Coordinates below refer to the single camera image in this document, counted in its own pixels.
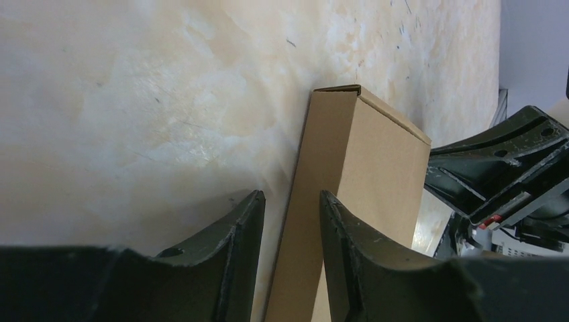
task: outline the black plastic part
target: black plastic part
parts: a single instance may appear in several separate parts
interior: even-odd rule
[[[482,245],[474,240],[471,234],[472,229],[473,226],[471,226],[468,219],[453,212],[448,219],[433,257],[438,260],[447,260],[456,257],[458,256],[458,246],[464,242],[468,242],[476,248],[482,248]]]
[[[403,247],[322,192],[333,322],[556,321],[569,316],[569,260],[454,258]]]
[[[493,215],[501,216],[493,229],[532,213],[554,216],[569,211],[568,151],[569,130],[526,106],[476,136],[433,149],[425,188],[473,225]]]
[[[264,219],[254,191],[158,254],[0,248],[0,321],[249,321]]]

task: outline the brown cardboard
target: brown cardboard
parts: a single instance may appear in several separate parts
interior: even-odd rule
[[[319,193],[411,247],[430,139],[360,85],[315,90],[267,306],[267,322],[329,321]]]

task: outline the box flap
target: box flap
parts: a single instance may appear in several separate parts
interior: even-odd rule
[[[379,113],[385,115],[397,125],[413,134],[416,138],[431,145],[431,139],[423,133],[415,124],[411,123],[400,111],[387,105],[384,101],[373,95],[365,87],[359,84],[342,85],[336,87],[325,87],[323,89],[315,89],[318,92],[357,92],[358,97],[369,106],[376,109]]]

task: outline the white wall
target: white wall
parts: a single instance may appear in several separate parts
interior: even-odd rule
[[[259,321],[310,90],[360,83],[436,146],[471,136],[496,109],[499,10],[497,0],[0,0],[0,244],[157,254],[262,189]],[[418,250],[450,213],[425,196]]]
[[[500,86],[508,114],[526,105],[548,110],[565,93],[569,1],[502,0]]]

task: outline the curved black piece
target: curved black piece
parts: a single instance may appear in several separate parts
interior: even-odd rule
[[[569,315],[569,260],[456,258],[410,250],[321,193],[333,322],[552,321]]]
[[[249,321],[265,199],[158,254],[127,248],[0,248],[2,321]]]
[[[476,136],[432,149],[425,188],[473,225],[510,227],[546,203],[569,210],[568,151],[569,129],[526,106]]]

